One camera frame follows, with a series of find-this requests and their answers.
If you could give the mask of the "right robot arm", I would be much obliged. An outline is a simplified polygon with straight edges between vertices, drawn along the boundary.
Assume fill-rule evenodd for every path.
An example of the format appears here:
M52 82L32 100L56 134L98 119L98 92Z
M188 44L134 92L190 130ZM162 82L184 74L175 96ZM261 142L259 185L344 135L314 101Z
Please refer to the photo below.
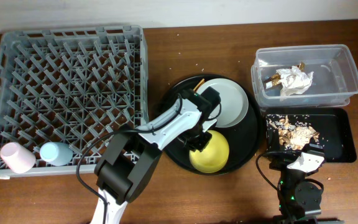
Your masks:
M316 173L324 162L319 150L272 151L270 169L280 171L277 184L280 215L274 223L318 223L324 185L310 175Z

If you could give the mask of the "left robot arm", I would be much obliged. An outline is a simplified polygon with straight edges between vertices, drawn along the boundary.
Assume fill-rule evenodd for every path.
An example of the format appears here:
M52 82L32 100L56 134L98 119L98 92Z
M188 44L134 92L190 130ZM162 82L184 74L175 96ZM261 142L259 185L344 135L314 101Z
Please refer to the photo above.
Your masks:
M145 189L163 150L174 140L191 151L203 151L215 125L211 113L221 105L219 93L181 91L172 106L154 120L135 129L109 134L107 149L96 164L98 203L92 223L119 223L128 203Z

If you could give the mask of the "yellow bowl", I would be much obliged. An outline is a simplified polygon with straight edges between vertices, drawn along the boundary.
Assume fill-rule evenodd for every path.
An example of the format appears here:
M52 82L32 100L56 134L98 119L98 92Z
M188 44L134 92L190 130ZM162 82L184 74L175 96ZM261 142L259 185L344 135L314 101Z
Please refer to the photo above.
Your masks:
M207 146L200 151L190 151L189 159L191 165L202 173L214 173L221 170L227 163L229 157L229 143L219 132L209 130L212 134Z

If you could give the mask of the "food scraps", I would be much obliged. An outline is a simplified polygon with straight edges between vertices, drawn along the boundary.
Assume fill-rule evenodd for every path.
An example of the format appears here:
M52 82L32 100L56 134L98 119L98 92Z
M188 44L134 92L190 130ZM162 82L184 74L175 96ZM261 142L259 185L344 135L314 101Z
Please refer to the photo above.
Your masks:
M300 151L313 141L319 144L319 132L310 123L300 120L308 117L308 115L268 114L268 130L278 134L279 145L283 146L284 150Z

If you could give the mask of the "gold foil wrapper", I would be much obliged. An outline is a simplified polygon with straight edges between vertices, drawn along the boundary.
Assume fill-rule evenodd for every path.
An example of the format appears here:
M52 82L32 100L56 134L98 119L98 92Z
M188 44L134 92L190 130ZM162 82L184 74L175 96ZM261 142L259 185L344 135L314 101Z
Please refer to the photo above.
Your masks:
M301 62L299 65L296 66L297 68L299 68L302 72L305 69L305 64L303 62ZM265 89L269 89L272 88L276 85L279 85L279 80L281 79L281 75L276 72L274 75L272 75L270 78L266 79L264 81L264 87Z

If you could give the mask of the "blue plastic cup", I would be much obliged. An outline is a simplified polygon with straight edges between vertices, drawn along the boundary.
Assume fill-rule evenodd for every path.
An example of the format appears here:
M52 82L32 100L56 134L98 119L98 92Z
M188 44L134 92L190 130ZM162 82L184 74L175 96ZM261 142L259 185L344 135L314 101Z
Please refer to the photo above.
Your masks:
M40 156L53 166L65 166L71 161L73 151L65 143L47 142L40 148Z

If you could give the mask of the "wooden chopstick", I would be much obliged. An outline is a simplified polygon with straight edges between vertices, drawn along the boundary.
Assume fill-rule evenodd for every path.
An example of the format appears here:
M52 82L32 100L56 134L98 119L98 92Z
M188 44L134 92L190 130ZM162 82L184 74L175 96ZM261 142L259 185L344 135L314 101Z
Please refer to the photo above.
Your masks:
M196 92L201 85L205 83L205 79L201 79L200 82L194 87L193 91Z

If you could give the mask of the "white napkin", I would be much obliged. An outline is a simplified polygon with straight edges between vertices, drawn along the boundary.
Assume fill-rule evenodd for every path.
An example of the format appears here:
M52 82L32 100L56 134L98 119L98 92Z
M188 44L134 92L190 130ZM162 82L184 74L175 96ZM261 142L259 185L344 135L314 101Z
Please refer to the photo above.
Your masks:
M313 82L314 72L302 72L297 66L276 70L280 75L279 83L282 85L280 96L301 95Z

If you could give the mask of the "pink plastic cup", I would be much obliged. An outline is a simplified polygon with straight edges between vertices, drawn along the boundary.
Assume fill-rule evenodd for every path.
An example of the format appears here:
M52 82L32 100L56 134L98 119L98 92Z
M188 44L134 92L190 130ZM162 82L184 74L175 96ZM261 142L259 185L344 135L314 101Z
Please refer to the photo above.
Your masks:
M0 157L17 174L29 171L35 164L35 155L17 142L9 142L0 149Z

